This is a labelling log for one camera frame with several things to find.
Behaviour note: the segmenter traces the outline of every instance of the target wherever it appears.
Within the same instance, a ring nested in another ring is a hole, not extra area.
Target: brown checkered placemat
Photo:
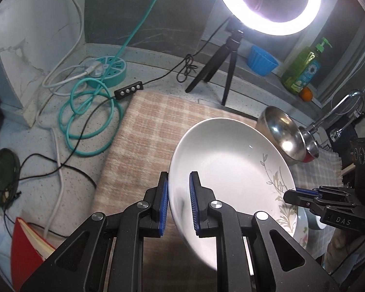
[[[109,155],[91,209],[106,215],[141,200],[168,171],[174,149],[196,123],[213,117],[255,121],[173,96],[140,91],[131,100]],[[144,242],[143,291],[216,291],[216,272],[183,243],[170,210],[164,236]]]

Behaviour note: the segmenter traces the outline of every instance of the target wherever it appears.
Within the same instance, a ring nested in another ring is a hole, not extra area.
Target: plaid cloth
[[[213,117],[255,126],[255,121],[242,116],[173,96],[135,93],[110,147],[91,213],[122,212],[143,199],[145,191],[157,185],[160,172],[168,171],[174,149],[186,131]],[[145,238],[143,291],[216,291],[216,272],[185,245],[170,211],[164,236]]]
[[[304,189],[313,189],[320,186],[343,186],[342,161],[337,153],[319,149],[319,158],[307,164],[295,164],[289,167],[295,186]],[[306,251],[318,258],[327,251],[334,227],[326,226],[323,230],[308,230]]]

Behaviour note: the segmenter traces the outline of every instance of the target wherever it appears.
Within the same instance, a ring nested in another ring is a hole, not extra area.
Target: green pump bottle
[[[332,48],[329,41],[324,37],[322,42],[316,45],[315,48],[310,46],[304,48],[285,71],[281,83],[289,92],[298,95],[310,83],[320,68],[320,55],[325,49],[325,44]]]

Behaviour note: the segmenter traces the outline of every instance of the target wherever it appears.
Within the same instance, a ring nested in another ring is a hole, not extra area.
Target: blue silicone cup
[[[270,53],[258,46],[252,46],[246,63],[251,70],[263,77],[279,65]]]

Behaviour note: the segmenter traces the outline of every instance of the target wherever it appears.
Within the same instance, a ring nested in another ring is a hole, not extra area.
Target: orange fruit
[[[299,96],[304,102],[310,102],[314,97],[312,91],[308,87],[302,89],[302,91],[299,92]]]

